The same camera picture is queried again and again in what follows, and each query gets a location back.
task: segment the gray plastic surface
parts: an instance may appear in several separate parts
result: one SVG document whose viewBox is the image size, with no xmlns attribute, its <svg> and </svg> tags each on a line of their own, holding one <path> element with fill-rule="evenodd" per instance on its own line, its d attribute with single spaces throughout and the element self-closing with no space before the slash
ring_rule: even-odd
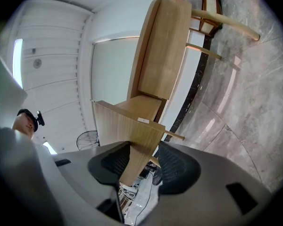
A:
<svg viewBox="0 0 283 226">
<path fill-rule="evenodd" d="M 0 60 L 0 128 L 11 128 L 27 93 Z"/>
<path fill-rule="evenodd" d="M 105 199 L 115 197 L 114 188 L 100 184 L 88 171 L 88 161 L 99 153 L 103 153 L 118 145 L 114 143 L 107 146 L 88 150 L 52 155 L 54 161 L 68 159 L 71 163 L 58 167 L 64 179 L 84 200 L 93 207 L 98 207 Z"/>
<path fill-rule="evenodd" d="M 73 189 L 46 147 L 34 145 L 27 136 L 8 128 L 0 129 L 0 174 L 22 204 L 44 224 L 121 225 Z"/>
<path fill-rule="evenodd" d="M 201 166 L 201 175 L 186 192 L 161 195 L 157 206 L 141 225 L 245 225 L 269 202 L 270 192 L 227 158 L 160 142 L 164 143 L 196 159 Z M 241 183 L 258 203 L 245 215 L 226 188 L 235 182 Z"/>
</svg>

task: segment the ceiling light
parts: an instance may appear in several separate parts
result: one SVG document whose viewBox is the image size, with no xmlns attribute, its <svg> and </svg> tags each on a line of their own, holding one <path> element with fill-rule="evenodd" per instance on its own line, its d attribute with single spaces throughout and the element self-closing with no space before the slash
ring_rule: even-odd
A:
<svg viewBox="0 0 283 226">
<path fill-rule="evenodd" d="M 139 38 L 139 35 L 138 36 L 117 37 L 117 38 L 114 38 L 114 39 L 102 39 L 102 40 L 95 41 L 94 44 L 102 43 L 102 42 L 106 42 L 106 41 L 111 41 L 111 40 L 138 39 L 138 38 Z"/>
<path fill-rule="evenodd" d="M 15 81 L 23 88 L 21 78 L 21 51 L 23 39 L 16 39 L 13 51 L 13 77 Z"/>
<path fill-rule="evenodd" d="M 56 155 L 56 154 L 57 154 L 56 151 L 53 150 L 53 148 L 51 147 L 51 145 L 50 145 L 47 141 L 44 142 L 43 145 L 48 148 L 49 153 L 50 153 L 51 155 Z"/>
</svg>

